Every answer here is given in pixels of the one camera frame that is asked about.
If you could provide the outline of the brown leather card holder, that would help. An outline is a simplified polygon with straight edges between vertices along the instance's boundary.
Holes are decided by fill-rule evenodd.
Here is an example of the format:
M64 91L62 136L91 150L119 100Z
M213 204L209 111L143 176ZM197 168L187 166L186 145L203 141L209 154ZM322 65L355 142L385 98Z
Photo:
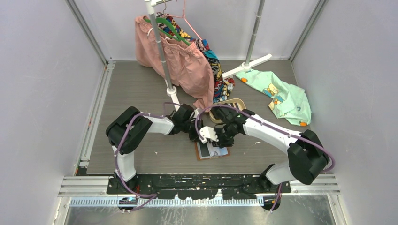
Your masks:
M219 147L214 147L210 143L206 143L208 150L210 152L210 157L209 158L199 158L199 153L198 153L198 146L200 142L195 142L195 151L196 151L196 157L198 161L201 160L207 160L207 159L213 159L213 158L220 158L220 157L225 157L230 155L230 151L228 150L227 147L224 148L219 148Z

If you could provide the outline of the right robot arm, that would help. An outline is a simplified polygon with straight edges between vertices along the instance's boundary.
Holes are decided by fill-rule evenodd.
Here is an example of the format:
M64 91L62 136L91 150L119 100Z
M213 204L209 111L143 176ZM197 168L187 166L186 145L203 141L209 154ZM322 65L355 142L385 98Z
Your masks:
M271 123L253 111L239 110L227 105L211 109L221 120L223 127L216 128L217 144L231 146L237 134L265 141L287 155L281 164L269 165L260 175L261 188L268 193L279 185L297 180L305 185L313 183L320 174L331 170L334 158L324 149L317 134L309 129L304 132L289 130Z

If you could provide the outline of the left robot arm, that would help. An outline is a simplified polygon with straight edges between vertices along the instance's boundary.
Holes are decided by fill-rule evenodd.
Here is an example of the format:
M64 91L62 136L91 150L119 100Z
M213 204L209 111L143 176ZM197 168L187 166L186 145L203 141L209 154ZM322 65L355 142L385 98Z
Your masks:
M187 104L179 105L170 115L162 116L143 113L133 106L127 108L105 131L114 151L114 174L118 187L127 194L135 191L137 171L134 166L134 150L146 134L176 135L184 132L189 134L192 141L197 141L199 137L194 121L195 110Z

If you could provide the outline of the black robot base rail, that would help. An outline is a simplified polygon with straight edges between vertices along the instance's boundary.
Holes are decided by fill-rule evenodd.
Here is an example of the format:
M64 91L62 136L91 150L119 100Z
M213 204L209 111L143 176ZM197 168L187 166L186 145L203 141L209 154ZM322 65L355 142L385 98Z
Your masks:
M257 174L138 174L126 184L138 194L156 194L158 199L210 200L218 192L224 200L253 199L278 191L277 185Z

